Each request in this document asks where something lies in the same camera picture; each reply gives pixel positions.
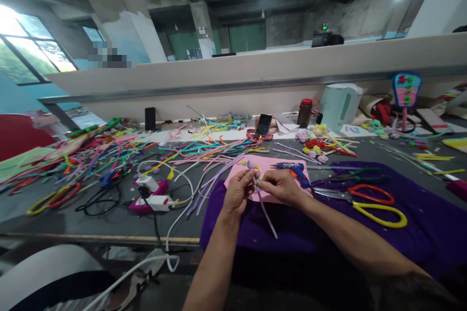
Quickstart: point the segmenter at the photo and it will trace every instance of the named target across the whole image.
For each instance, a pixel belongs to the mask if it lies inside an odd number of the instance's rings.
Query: window frame
[[[56,66],[56,64],[54,62],[52,62],[52,60],[47,56],[47,54],[44,52],[44,50],[40,47],[40,45],[37,43],[37,41],[53,41],[55,42],[55,44],[57,44],[57,46],[62,50],[63,54],[66,56],[66,58],[71,62],[71,64],[75,67],[76,70],[79,70],[78,66],[74,63],[74,61],[72,60],[72,58],[67,54],[67,52],[63,49],[63,47],[60,45],[60,43],[57,41],[57,39],[54,37],[54,35],[51,33],[51,31],[49,30],[49,28],[47,28],[47,26],[45,25],[44,21],[41,19],[41,17],[39,16],[36,16],[36,15],[30,15],[28,13],[19,13],[18,14],[20,15],[26,15],[26,16],[32,16],[32,17],[36,17],[40,20],[40,22],[42,23],[42,25],[44,26],[45,29],[47,29],[47,31],[49,32],[49,34],[51,35],[52,39],[41,39],[41,38],[37,38],[37,37],[34,37],[34,36],[29,36],[29,32],[26,30],[26,28],[22,25],[22,23],[18,20],[16,20],[18,22],[18,24],[21,26],[21,28],[24,30],[24,32],[26,34],[28,34],[28,36],[20,36],[20,35],[9,35],[9,34],[2,34],[0,33],[0,39],[5,43],[6,47],[8,47],[10,49],[10,51],[12,53],[15,54],[15,56],[22,62],[22,64],[24,64],[26,66],[27,69],[29,69],[29,71],[38,79],[38,82],[36,83],[21,83],[21,84],[17,84],[15,83],[16,85],[18,86],[28,86],[28,85],[40,85],[40,84],[51,84],[52,82],[51,81],[47,81],[44,79],[44,77],[42,76],[42,74],[40,74],[37,69],[34,68],[34,66],[29,63],[29,61],[26,59],[26,57],[23,56],[23,54],[15,47],[15,45],[13,45],[9,40],[8,38],[9,37],[14,37],[14,38],[21,38],[21,39],[29,39],[31,41],[33,41],[36,46],[39,48],[39,50],[47,57],[47,59],[49,60],[49,62],[52,64],[52,66],[57,70],[57,73],[61,73],[60,69],[58,69],[58,67]]]
[[[83,28],[84,32],[86,33],[86,35],[87,35],[88,37],[89,37],[89,35],[88,35],[88,33],[86,32],[86,29],[85,29],[85,28],[94,29],[94,30],[97,32],[97,34],[99,34],[99,37],[101,38],[101,40],[102,40],[102,41],[106,41],[106,40],[104,39],[104,37],[102,36],[101,31],[100,31],[98,28],[93,28],[93,27],[88,27],[88,26],[83,26],[83,25],[82,25],[81,27]]]

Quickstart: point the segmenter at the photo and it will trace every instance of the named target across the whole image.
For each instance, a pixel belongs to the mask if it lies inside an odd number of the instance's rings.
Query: green pliers
[[[389,181],[391,179],[390,176],[381,175],[378,177],[367,177],[362,176],[365,173],[379,173],[380,168],[361,168],[357,171],[350,171],[348,174],[338,175],[336,177],[331,177],[326,181],[329,182],[346,182],[346,181],[353,181],[357,184],[359,183],[382,183],[385,181]]]

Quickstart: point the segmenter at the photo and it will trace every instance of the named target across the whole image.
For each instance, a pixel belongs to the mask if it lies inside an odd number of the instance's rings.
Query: gray table
[[[467,134],[456,134],[455,137],[465,137]],[[422,185],[428,190],[434,192],[440,197],[454,203],[455,205],[467,210],[467,203],[456,197],[451,192],[445,189],[445,184],[433,177],[428,176],[421,170],[413,165],[395,159],[390,153],[381,149],[378,142],[388,143],[395,147],[401,140],[388,140],[382,141],[378,138],[355,138],[360,141],[358,145],[357,154],[358,159],[351,159],[348,156],[332,154],[329,156],[330,162],[333,161],[373,161],[384,163],[404,176],[414,180],[416,183]],[[281,140],[283,144],[294,147],[297,150],[302,148],[302,145],[297,140]],[[280,148],[275,145],[276,141],[265,142],[272,148]],[[439,168],[443,170],[454,170],[465,168],[467,164],[467,155],[454,149],[443,145],[441,142],[431,141],[429,143],[431,150],[440,147],[437,152],[443,156],[454,156],[455,159],[449,162],[438,162]],[[420,150],[411,147],[400,147],[405,152],[419,152]],[[157,152],[158,147],[154,146],[147,151]],[[145,152],[140,158],[146,157],[149,154]],[[270,151],[269,154],[260,154],[261,156],[268,156],[274,158],[284,158],[294,160],[296,158]],[[186,169],[188,166],[183,165],[177,167],[179,170]],[[190,170],[187,175],[191,179],[193,186],[196,186],[204,165],[199,165]],[[309,170],[310,180],[314,181],[322,179],[333,174],[332,171],[322,170]],[[169,173],[169,169],[162,167],[158,179],[165,179]],[[212,170],[206,179],[210,179],[216,170]],[[228,171],[225,172],[221,178],[226,178]],[[460,173],[459,177],[467,179],[467,172]],[[28,239],[51,239],[64,242],[105,242],[105,243],[154,243],[154,226],[152,216],[138,217],[134,213],[128,211],[124,207],[116,207],[109,213],[100,217],[88,217],[83,212],[75,212],[74,209],[80,204],[85,203],[94,193],[98,190],[98,185],[90,188],[86,192],[77,195],[67,202],[63,207],[57,210],[48,210],[37,216],[29,217],[25,215],[27,209],[40,198],[43,198],[51,191],[57,188],[53,185],[53,180],[47,183],[40,183],[39,181],[33,185],[29,185],[23,189],[23,192],[13,196],[3,194],[0,196],[0,237],[19,237]],[[129,201],[132,197],[137,197],[138,192],[136,186],[132,184],[132,176],[129,175],[122,183],[122,202]],[[117,197],[116,190],[112,190],[113,198]],[[191,194],[190,188],[184,178],[180,178],[176,183],[170,182],[168,194],[174,199],[184,199]],[[199,235],[201,232],[201,225],[206,209],[206,203],[199,216],[195,213],[190,218],[183,217],[176,225],[171,233],[171,244],[198,244]],[[158,223],[161,236],[165,237],[172,222],[181,213],[180,209],[170,210],[167,213],[158,214]]]

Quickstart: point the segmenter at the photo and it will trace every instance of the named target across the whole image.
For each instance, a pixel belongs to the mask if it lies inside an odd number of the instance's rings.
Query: person's left hand
[[[222,210],[228,214],[235,214],[240,217],[247,206],[247,199],[254,192],[253,174],[251,170],[243,170],[232,177],[227,187]]]

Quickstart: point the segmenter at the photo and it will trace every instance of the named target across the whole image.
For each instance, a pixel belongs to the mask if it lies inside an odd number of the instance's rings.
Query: person's right hand
[[[296,208],[302,208],[304,200],[311,198],[298,187],[292,175],[287,169],[268,170],[263,179],[256,185],[263,191],[272,194],[284,204]]]

